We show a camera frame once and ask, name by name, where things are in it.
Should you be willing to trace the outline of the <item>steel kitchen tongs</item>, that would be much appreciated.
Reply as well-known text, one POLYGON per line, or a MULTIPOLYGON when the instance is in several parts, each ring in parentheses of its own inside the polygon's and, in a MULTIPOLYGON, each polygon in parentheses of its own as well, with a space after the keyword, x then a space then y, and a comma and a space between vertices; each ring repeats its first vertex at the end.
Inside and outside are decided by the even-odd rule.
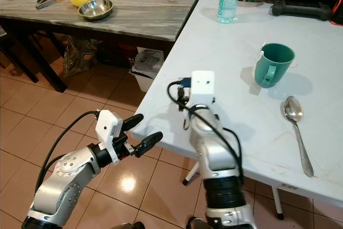
POLYGON ((46 8, 47 6, 50 6, 56 2, 57 2, 57 0, 37 0, 36 9, 46 8))

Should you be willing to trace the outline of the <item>grey marble top table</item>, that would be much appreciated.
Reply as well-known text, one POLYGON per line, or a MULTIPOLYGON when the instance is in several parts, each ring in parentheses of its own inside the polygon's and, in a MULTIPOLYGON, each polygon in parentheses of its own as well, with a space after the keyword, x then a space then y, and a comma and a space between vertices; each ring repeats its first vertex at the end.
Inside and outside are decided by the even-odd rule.
POLYGON ((61 33, 127 43, 169 54, 198 0, 110 0, 113 12, 103 20, 88 21, 69 1, 36 9, 37 0, 0 0, 0 25, 25 47, 42 75, 58 92, 66 85, 28 36, 35 31, 61 33))

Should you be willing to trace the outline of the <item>stainless steel spoon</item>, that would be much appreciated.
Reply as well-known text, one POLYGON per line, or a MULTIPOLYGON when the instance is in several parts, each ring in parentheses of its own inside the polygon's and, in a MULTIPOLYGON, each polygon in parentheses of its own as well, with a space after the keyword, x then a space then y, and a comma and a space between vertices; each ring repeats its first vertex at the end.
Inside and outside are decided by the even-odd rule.
POLYGON ((298 126, 298 121, 302 118, 302 107, 301 104, 299 104, 298 99, 294 96, 288 96, 285 99, 284 104, 282 104, 282 113, 294 127, 295 138, 298 141, 299 146, 302 170, 306 176, 314 177, 314 169, 309 156, 307 155, 306 148, 302 141, 301 131, 298 126))

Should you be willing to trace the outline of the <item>teal green mug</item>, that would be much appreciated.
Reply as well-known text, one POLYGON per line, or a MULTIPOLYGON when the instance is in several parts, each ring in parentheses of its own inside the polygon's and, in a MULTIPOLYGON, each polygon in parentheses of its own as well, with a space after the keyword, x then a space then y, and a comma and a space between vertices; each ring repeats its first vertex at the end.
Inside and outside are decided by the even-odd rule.
POLYGON ((254 65, 254 80, 263 88, 279 82, 295 60, 295 52, 282 43, 264 43, 254 65))

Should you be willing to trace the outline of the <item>stainless steel bowl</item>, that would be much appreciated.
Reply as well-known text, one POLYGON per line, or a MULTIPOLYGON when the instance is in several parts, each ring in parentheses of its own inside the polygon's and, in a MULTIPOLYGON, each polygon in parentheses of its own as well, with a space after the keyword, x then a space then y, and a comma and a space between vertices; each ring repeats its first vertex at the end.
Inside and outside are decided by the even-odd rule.
POLYGON ((79 9, 79 15, 89 21, 103 20, 113 12, 113 2, 110 0, 92 0, 84 3, 79 9))

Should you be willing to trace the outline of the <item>black right robot foot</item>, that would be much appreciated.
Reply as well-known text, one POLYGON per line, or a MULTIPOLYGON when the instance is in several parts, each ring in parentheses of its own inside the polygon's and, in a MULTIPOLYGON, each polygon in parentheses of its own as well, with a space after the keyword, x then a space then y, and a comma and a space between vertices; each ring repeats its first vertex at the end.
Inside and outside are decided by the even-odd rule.
POLYGON ((190 217, 185 229, 213 229, 209 224, 198 217, 190 217))

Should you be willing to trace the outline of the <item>patterned bag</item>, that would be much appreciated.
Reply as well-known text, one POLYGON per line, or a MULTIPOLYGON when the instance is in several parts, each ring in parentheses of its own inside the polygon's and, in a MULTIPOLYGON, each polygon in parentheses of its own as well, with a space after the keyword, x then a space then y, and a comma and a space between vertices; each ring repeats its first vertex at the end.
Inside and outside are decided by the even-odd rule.
POLYGON ((96 56, 100 40, 86 39, 66 35, 64 43, 63 75, 68 77, 79 72, 88 71, 92 59, 96 56))

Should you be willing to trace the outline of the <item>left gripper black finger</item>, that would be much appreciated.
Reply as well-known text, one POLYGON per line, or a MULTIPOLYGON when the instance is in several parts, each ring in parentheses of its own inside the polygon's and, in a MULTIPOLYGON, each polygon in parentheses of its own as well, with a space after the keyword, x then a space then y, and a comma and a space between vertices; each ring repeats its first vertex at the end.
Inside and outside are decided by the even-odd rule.
POLYGON ((139 145, 134 147, 134 154, 137 158, 142 157, 146 152, 151 150, 163 138, 160 131, 150 134, 140 141, 139 145))
POLYGON ((135 114, 135 115, 123 120, 122 132, 126 132, 126 131, 129 131, 130 129, 135 128, 135 126, 137 126, 137 124, 139 124, 140 121, 142 121, 142 119, 144 119, 143 114, 135 114))

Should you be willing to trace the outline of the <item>white folding table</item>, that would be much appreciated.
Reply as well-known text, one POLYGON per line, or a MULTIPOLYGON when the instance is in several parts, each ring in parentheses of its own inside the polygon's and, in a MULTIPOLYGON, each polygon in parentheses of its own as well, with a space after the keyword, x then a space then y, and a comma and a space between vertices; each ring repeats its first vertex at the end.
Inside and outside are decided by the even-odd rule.
POLYGON ((343 26, 273 16, 269 4, 241 3, 237 19, 217 21, 217 0, 196 4, 137 111, 135 138, 161 131, 159 146, 194 159, 182 129, 185 114, 169 100, 170 82, 195 70, 215 73, 213 111, 242 141, 245 174, 314 200, 316 211, 343 219, 343 26), (255 84, 254 65, 264 43, 282 43, 295 60, 274 87, 255 84), (298 126, 314 177, 304 174, 293 125, 284 117, 288 96, 298 99, 298 126))

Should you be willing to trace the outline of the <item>white storage box with papers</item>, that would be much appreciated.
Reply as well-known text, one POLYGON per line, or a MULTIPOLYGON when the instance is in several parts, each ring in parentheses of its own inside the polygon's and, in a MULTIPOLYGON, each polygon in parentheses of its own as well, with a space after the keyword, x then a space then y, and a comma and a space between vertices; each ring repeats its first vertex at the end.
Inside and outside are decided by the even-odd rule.
POLYGON ((161 70, 164 62, 162 51, 150 48, 139 48, 139 52, 134 58, 134 64, 131 67, 132 74, 142 92, 147 92, 151 87, 154 78, 161 70))

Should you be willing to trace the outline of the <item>black dumbbell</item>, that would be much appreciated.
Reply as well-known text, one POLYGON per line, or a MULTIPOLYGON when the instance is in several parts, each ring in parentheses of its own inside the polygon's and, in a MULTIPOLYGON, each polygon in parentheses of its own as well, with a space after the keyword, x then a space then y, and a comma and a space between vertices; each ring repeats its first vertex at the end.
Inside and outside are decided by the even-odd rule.
POLYGON ((271 7, 271 13, 273 16, 295 16, 328 21, 332 16, 332 9, 324 3, 276 0, 271 7))

